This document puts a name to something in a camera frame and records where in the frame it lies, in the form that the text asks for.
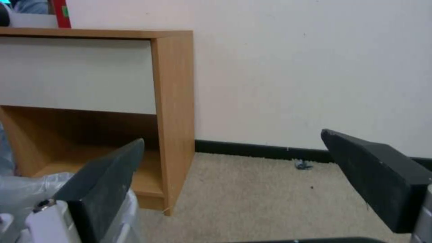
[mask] carpet floor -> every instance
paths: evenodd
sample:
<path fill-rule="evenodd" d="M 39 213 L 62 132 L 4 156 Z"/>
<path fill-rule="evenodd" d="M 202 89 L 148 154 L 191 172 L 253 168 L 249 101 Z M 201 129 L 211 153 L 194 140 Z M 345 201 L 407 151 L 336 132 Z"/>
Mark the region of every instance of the carpet floor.
<path fill-rule="evenodd" d="M 149 243 L 236 242 L 394 234 L 336 164 L 197 153 L 174 215 L 140 210 Z"/>

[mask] desk drawer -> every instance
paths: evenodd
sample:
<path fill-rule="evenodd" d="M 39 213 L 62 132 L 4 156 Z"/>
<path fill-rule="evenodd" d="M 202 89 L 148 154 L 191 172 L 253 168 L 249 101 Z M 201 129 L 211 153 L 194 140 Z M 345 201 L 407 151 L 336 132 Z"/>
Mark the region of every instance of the desk drawer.
<path fill-rule="evenodd" d="M 0 37 L 0 105 L 156 114 L 150 41 Z"/>

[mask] clear plastic sheet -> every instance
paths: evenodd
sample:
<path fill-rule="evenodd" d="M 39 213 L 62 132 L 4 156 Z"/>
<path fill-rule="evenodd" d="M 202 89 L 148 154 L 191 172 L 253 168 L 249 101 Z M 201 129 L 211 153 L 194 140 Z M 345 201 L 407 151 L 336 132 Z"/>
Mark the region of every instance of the clear plastic sheet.
<path fill-rule="evenodd" d="M 34 205 L 50 198 L 66 183 L 72 173 L 58 173 L 40 178 L 0 176 L 0 213 L 12 214 L 19 230 Z"/>
<path fill-rule="evenodd" d="M 15 163 L 13 161 L 12 150 L 6 137 L 6 132 L 0 122 L 0 176 L 13 176 Z"/>

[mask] red object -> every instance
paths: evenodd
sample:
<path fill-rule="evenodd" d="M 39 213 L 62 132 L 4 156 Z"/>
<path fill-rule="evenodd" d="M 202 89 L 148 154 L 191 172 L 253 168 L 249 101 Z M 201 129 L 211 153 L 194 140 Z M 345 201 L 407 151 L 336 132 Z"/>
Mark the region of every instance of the red object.
<path fill-rule="evenodd" d="M 69 13 L 67 11 L 66 0 L 52 0 L 57 24 L 59 28 L 70 28 Z"/>

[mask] small blue object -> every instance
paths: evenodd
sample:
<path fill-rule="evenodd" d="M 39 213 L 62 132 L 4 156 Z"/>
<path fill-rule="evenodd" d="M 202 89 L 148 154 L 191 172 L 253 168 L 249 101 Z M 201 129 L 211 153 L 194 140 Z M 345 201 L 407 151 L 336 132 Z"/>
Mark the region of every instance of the small blue object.
<path fill-rule="evenodd" d="M 300 170 L 309 170 L 311 169 L 313 166 L 308 164 L 306 161 L 303 160 L 299 160 L 295 162 L 295 168 L 296 169 L 300 169 Z"/>

